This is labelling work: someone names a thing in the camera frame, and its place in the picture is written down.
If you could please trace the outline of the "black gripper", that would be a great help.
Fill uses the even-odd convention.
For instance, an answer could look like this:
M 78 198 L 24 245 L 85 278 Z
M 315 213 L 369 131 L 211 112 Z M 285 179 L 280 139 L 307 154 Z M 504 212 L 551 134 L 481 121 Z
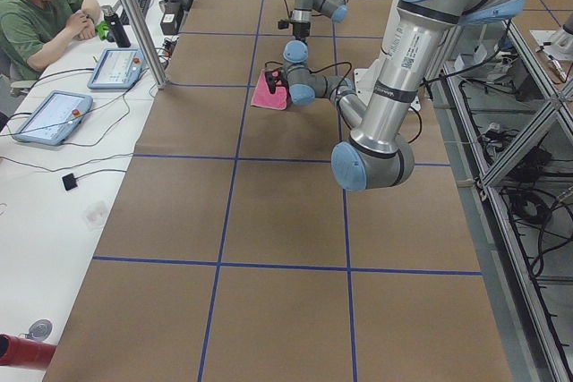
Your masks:
M 306 43 L 310 36 L 311 23 L 309 21 L 291 21 L 293 37 L 297 41 Z

